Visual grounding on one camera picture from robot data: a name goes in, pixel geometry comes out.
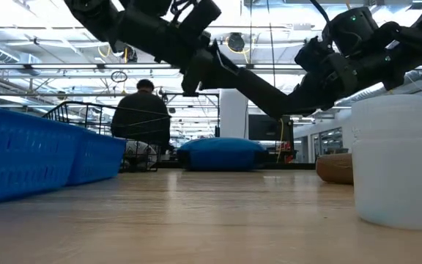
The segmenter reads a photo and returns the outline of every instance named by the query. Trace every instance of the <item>brown round object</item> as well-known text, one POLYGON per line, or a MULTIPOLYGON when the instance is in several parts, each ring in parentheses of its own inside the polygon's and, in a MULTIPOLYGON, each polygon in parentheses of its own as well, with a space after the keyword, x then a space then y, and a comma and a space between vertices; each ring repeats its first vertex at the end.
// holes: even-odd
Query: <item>brown round object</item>
POLYGON ((327 183, 353 184, 351 153, 319 157, 316 173, 327 183))

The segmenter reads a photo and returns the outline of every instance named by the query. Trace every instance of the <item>black jacket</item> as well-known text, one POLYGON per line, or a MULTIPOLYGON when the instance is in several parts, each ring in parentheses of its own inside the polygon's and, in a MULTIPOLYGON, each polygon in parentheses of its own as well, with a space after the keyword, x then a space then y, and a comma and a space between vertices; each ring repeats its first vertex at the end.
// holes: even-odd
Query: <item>black jacket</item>
POLYGON ((111 132, 125 139, 168 146, 170 116, 167 106, 159 97, 148 92, 127 95, 118 104, 111 132))

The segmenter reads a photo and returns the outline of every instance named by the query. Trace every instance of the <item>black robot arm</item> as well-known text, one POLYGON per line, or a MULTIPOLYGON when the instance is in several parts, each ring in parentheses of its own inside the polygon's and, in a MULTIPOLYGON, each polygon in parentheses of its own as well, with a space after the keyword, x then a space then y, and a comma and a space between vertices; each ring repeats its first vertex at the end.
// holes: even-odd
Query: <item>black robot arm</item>
POLYGON ((238 89, 274 118, 329 109, 357 91, 382 82, 387 89, 403 84, 404 74, 422 65, 422 17, 412 27, 376 25, 368 8, 348 10, 327 24, 323 38, 308 41, 295 61, 307 71, 294 92, 285 95, 225 57, 205 31, 221 11, 212 0, 65 0, 71 13, 114 51, 131 45, 180 68, 184 93, 200 89, 238 89), (175 18, 181 6, 193 5, 182 21, 165 21, 169 6, 175 18), (338 52, 333 50, 333 42, 338 52))

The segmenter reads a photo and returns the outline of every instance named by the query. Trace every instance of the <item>blue basket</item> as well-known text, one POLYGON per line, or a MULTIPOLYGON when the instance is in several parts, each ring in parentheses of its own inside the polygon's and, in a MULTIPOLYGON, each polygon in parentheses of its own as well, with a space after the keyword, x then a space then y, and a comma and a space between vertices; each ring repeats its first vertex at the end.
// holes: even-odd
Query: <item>blue basket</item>
POLYGON ((126 141, 86 131, 78 146, 68 185, 91 183, 118 175, 126 141))
POLYGON ((0 200, 64 186, 82 128, 0 109, 0 200))

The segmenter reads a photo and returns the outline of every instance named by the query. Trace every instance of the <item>white container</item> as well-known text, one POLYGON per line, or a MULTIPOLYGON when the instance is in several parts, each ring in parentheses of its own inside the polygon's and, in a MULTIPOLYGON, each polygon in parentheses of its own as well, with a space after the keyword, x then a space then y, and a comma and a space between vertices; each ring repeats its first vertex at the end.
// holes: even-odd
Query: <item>white container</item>
POLYGON ((388 227, 422 230, 422 97, 390 95, 352 107, 356 210, 388 227))

